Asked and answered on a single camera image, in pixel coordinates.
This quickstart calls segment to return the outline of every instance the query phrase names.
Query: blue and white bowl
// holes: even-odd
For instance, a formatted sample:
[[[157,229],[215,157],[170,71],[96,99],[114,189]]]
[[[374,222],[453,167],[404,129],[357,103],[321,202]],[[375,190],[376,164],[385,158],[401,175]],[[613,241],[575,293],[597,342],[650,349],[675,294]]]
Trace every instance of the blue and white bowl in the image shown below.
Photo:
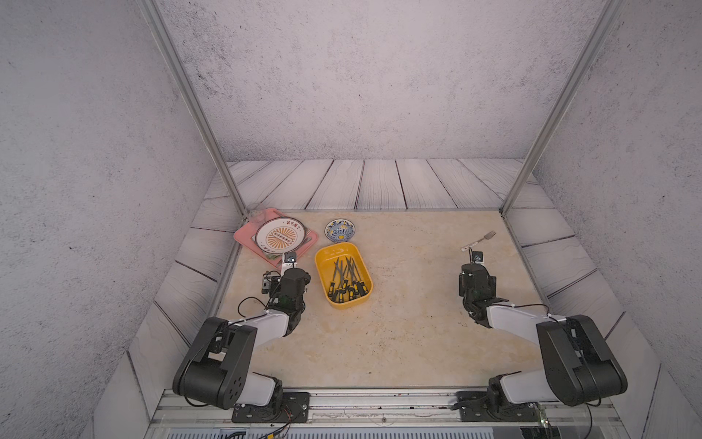
[[[353,223],[342,218],[331,221],[324,229],[324,234],[332,242],[347,242],[355,233]]]

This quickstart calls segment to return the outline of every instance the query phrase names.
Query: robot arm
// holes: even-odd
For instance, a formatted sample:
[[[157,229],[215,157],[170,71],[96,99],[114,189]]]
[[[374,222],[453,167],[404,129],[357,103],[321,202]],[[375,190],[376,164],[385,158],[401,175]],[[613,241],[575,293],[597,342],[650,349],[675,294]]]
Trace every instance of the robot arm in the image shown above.
[[[472,252],[459,277],[463,307],[477,324],[538,345],[543,369],[490,379],[494,411],[526,402],[561,401],[574,406],[626,391],[626,376],[592,319],[516,306],[496,296],[496,283],[483,265],[482,252]]]
[[[250,373],[249,366],[254,348],[287,336],[300,322],[310,275],[295,268],[295,262],[295,253],[286,253],[281,275],[264,278],[270,295],[264,314],[234,322],[218,317],[205,320],[175,373],[174,393],[221,409],[239,403],[280,412],[282,382]],[[222,352],[221,361],[210,358],[210,353]]]

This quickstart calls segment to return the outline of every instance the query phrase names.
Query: fork handle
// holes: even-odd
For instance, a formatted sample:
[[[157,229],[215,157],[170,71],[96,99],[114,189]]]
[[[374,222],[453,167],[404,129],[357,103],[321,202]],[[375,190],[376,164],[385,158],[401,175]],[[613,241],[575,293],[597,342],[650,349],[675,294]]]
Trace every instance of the fork handle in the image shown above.
[[[480,239],[477,240],[476,242],[471,242],[469,245],[467,245],[467,246],[465,246],[465,247],[461,247],[461,251],[468,251],[468,249],[469,249],[470,247],[473,247],[473,246],[476,245],[478,242],[480,242],[480,241],[482,241],[482,240],[484,240],[484,239],[485,239],[485,238],[480,238]]]

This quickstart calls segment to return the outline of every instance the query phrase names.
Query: orange sunburst pattern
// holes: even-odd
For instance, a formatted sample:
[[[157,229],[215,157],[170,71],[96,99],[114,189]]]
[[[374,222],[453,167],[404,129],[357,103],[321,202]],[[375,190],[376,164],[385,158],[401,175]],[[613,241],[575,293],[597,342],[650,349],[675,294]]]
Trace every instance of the orange sunburst pattern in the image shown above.
[[[290,227],[278,227],[270,231],[266,243],[276,250],[284,249],[295,242],[297,232]]]

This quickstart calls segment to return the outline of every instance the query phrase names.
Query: gray textured wall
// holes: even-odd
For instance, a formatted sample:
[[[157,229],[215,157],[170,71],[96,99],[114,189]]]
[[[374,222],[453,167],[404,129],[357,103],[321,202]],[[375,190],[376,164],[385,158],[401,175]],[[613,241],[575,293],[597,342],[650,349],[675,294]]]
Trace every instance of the gray textured wall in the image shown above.
[[[214,167],[133,0],[0,6],[0,437],[77,437]]]
[[[228,160],[523,157],[604,0],[157,0]]]
[[[632,0],[536,177],[702,414],[702,3]]]

